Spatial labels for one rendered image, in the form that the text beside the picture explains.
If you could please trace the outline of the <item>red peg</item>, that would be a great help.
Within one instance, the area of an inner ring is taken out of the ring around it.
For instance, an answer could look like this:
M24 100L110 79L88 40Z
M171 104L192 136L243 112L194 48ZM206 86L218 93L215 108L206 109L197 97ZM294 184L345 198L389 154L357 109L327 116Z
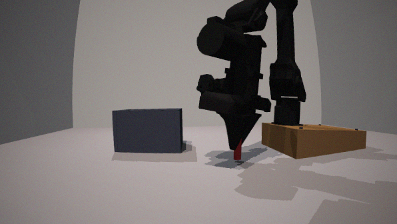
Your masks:
M237 148L234 150L234 160L241 160L241 151L242 151L242 138Z

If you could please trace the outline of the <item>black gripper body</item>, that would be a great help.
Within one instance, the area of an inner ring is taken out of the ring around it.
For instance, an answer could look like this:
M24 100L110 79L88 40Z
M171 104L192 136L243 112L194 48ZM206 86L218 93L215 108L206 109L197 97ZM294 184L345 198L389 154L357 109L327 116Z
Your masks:
M230 74L229 94L205 91L200 96L199 109L231 115L256 113L256 109L270 112L270 100L258 95L259 79L263 79L260 67L230 63L226 72Z

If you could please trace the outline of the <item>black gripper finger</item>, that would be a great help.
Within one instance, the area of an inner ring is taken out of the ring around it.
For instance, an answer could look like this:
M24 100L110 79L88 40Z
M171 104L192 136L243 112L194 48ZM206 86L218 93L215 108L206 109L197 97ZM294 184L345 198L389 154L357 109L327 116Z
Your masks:
M255 126L257 120L259 120L259 118L262 117L262 114L258 114L258 113L246 113L246 115L251 115L251 118L242 136L242 144L246 140L252 128Z
M251 115L231 115L219 112L216 113L224 119L229 147L230 149L235 150L240 143L244 131L250 121Z

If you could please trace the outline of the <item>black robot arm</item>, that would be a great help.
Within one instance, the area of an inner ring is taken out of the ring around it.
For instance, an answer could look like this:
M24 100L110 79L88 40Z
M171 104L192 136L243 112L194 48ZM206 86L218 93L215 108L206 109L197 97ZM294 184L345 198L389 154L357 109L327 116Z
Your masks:
M306 91L301 72L295 62L293 11L298 0L244 0L227 9L225 18L207 18L207 24L197 37L197 47L205 55L260 67L262 47L266 42L260 35L244 34L262 31L268 16L269 3L276 9L277 60L270 64L270 96L276 100L275 125L300 126L300 102L305 102ZM227 93L230 89L230 74L214 79L201 75L197 91ZM297 97L297 98L296 98ZM303 126L303 125L302 125Z

